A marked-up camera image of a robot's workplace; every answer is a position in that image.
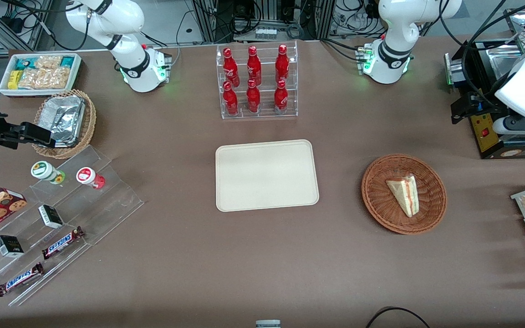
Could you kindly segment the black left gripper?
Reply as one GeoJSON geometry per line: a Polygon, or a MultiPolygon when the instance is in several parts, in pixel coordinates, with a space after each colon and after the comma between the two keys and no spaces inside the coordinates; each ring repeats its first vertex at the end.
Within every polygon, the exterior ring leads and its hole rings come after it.
{"type": "Polygon", "coordinates": [[[468,92],[451,104],[451,122],[458,124],[465,118],[504,112],[504,107],[493,104],[477,92],[468,92]]]}

